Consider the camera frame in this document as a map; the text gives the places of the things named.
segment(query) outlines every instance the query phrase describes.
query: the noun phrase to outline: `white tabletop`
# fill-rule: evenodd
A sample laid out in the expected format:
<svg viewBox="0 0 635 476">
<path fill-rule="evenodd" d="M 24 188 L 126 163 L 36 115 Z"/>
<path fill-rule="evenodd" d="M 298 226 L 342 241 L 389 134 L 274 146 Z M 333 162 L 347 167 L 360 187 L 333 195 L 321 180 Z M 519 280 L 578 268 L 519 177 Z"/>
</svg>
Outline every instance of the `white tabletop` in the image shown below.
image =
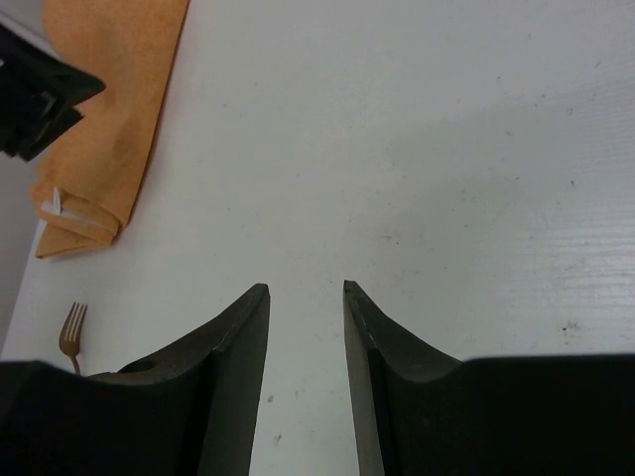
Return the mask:
<svg viewBox="0 0 635 476">
<path fill-rule="evenodd" d="M 459 358 L 631 351 L 634 24 L 622 0 L 191 0 L 130 226 L 29 262 L 2 357 L 70 368 L 79 300 L 83 369 L 116 370 L 267 283 L 267 476 L 356 474 L 344 279 Z"/>
</svg>

